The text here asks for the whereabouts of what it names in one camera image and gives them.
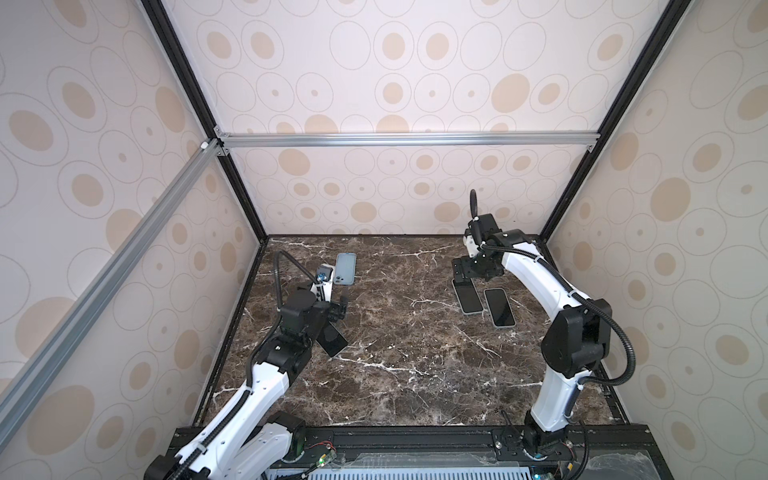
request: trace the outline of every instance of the phone screen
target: phone screen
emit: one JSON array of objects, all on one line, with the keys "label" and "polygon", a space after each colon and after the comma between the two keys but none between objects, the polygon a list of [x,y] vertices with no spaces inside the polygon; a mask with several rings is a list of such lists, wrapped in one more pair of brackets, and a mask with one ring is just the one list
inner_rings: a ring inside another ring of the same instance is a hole
[{"label": "phone screen", "polygon": [[480,297],[471,280],[465,282],[456,282],[456,280],[453,280],[453,288],[456,290],[458,304],[461,306],[462,312],[465,315],[482,312]]},{"label": "phone screen", "polygon": [[493,324],[496,326],[514,326],[515,315],[507,300],[507,293],[501,288],[489,288],[485,291],[485,301],[491,310]]}]

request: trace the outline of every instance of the patterned wall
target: patterned wall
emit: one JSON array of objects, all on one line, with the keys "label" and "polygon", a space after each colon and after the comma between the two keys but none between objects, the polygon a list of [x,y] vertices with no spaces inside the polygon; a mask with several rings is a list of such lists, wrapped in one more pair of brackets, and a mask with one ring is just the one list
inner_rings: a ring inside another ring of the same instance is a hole
[{"label": "patterned wall", "polygon": [[550,245],[632,339],[618,390],[679,480],[768,472],[766,126],[768,2],[701,2]]},{"label": "patterned wall", "polygon": [[538,233],[584,145],[233,149],[267,233],[463,233],[469,191]]},{"label": "patterned wall", "polygon": [[664,0],[166,0],[225,131],[587,130]]},{"label": "patterned wall", "polygon": [[0,391],[198,149],[181,98],[133,3],[3,2]]},{"label": "patterned wall", "polygon": [[256,254],[233,199],[208,167],[3,452],[1,480],[137,480],[190,424]]}]

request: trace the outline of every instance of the horizontal silver bar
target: horizontal silver bar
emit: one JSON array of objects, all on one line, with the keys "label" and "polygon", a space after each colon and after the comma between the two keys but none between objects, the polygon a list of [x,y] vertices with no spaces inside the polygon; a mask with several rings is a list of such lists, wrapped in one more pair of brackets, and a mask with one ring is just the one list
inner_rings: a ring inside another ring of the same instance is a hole
[{"label": "horizontal silver bar", "polygon": [[0,402],[0,452],[33,410],[69,357],[104,312],[158,233],[187,196],[211,159],[220,152],[216,140],[187,162],[157,203],[141,219],[121,249],[107,262],[61,322],[50,340],[25,365]]},{"label": "horizontal silver bar", "polygon": [[438,145],[593,145],[596,131],[479,131],[402,134],[225,134],[225,148],[405,147]]}]

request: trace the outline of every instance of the brown marble surface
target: brown marble surface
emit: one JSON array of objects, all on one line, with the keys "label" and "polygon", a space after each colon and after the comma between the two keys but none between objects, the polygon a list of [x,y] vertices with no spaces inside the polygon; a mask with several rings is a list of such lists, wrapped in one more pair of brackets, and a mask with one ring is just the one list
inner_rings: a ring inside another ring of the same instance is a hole
[{"label": "brown marble surface", "polygon": [[[282,409],[309,425],[491,425],[503,423],[503,408],[522,424],[544,377],[538,345],[547,316],[510,273],[475,280],[475,288],[484,305],[483,289],[504,288],[515,327],[494,328],[487,306],[483,314],[463,315],[451,285],[451,260],[466,254],[458,237],[272,239],[206,422],[242,383],[244,362],[273,322],[270,270],[278,249],[310,272],[334,264],[341,252],[356,253],[357,268],[354,285],[333,287],[334,300],[347,288],[349,310],[337,328],[349,346],[330,359],[316,344],[309,365],[270,413]],[[284,287],[302,281],[289,264],[283,264]],[[611,422],[598,387],[587,385],[574,417]]]}]

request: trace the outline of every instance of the phone with black screen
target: phone with black screen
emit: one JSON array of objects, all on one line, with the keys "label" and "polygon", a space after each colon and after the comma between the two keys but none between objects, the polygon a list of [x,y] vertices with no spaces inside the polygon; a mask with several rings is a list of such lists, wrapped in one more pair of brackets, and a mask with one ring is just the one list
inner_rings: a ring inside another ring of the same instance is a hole
[{"label": "phone with black screen", "polygon": [[463,282],[453,280],[453,289],[456,291],[456,297],[458,298],[458,304],[462,308],[462,313],[472,315],[473,313],[482,312],[482,303],[480,303],[478,291],[475,290],[475,285],[472,284],[471,280],[467,279]]},{"label": "phone with black screen", "polygon": [[485,289],[485,301],[488,303],[488,309],[491,310],[493,324],[497,328],[515,326],[515,315],[507,300],[507,293],[503,288]]}]

